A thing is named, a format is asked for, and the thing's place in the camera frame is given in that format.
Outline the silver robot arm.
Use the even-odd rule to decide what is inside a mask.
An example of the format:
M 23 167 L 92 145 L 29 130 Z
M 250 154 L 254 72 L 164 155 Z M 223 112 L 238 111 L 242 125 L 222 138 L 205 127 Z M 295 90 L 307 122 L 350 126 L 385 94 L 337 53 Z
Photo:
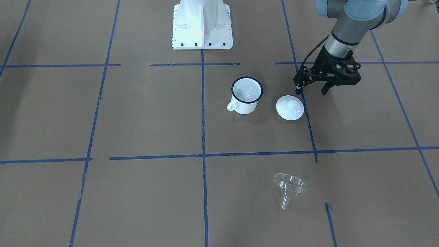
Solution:
M 353 52 L 365 34 L 401 17 L 408 8 L 407 0 L 318 0 L 320 16 L 336 19 L 331 33 L 321 41 L 311 68 L 301 64 L 293 78 L 295 93 L 314 82 L 323 82 L 323 95 L 334 86 L 353 86 L 361 81 L 361 65 Z

